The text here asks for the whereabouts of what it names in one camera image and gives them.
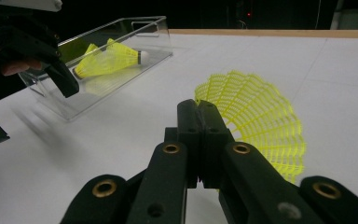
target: transparent plastic box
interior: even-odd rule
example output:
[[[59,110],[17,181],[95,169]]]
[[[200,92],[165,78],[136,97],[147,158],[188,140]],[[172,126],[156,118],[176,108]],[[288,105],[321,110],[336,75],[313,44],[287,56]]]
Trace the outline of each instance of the transparent plastic box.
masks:
[[[112,42],[120,43],[137,51],[147,52],[147,62],[134,64],[101,76],[79,78],[75,68],[90,55],[105,52]],[[90,44],[97,49],[86,53]],[[21,79],[37,100],[71,120],[97,105],[112,92],[138,77],[144,71],[172,56],[172,46],[166,17],[123,18],[112,21],[59,44],[65,62],[79,83],[79,93],[65,98],[51,78],[42,71],[28,70],[20,73]],[[110,61],[101,66],[109,66]]]

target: white table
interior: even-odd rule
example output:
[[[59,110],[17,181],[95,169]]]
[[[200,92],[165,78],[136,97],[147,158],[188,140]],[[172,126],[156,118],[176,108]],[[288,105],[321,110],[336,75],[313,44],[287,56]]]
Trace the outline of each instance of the white table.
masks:
[[[93,177],[126,179],[147,167],[176,105],[213,73],[257,73],[293,104],[308,143],[304,176],[358,195],[358,38],[171,35],[173,56],[73,122],[29,90],[0,101],[0,224],[59,223]],[[226,219],[213,189],[188,191],[186,222]]]

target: yellow shuttlecock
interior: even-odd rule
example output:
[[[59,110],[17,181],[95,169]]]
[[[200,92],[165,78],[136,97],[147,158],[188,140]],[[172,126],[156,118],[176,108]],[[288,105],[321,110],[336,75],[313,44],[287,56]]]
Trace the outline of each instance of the yellow shuttlecock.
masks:
[[[217,106],[236,141],[257,147],[274,168],[295,183],[304,166],[301,122],[289,101],[257,75],[232,71],[211,75],[196,90],[196,102]]]
[[[107,41],[106,50],[90,44],[86,57],[74,69],[79,78],[109,75],[117,70],[136,64],[146,64],[149,54],[145,51],[131,49],[113,39]]]

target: clear acrylic container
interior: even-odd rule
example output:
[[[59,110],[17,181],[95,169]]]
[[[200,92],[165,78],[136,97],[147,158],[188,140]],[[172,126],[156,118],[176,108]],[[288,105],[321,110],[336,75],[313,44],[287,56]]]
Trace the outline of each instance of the clear acrylic container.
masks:
[[[40,103],[64,119],[71,120],[96,106],[103,98],[150,67],[172,56],[166,17],[161,16],[119,19],[63,41],[59,45],[61,59],[71,73],[74,73],[83,59],[91,54],[105,52],[109,48],[109,39],[131,49],[147,52],[147,62],[130,65],[101,76],[79,78],[74,75],[79,83],[80,92],[68,98],[62,95],[43,70],[30,69],[20,73],[20,77]],[[85,54],[90,44],[96,45],[97,49]]]

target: white tabletop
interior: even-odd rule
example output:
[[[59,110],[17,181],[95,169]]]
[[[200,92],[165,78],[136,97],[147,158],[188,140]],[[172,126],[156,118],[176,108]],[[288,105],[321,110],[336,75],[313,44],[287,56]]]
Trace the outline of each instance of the white tabletop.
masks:
[[[214,73],[257,73],[301,119],[304,176],[324,175],[358,195],[358,39],[171,35],[173,56],[72,122],[29,90],[0,101],[0,224],[59,223],[93,177],[126,179],[147,167],[176,105]],[[187,223],[227,223],[213,189],[188,191]]]

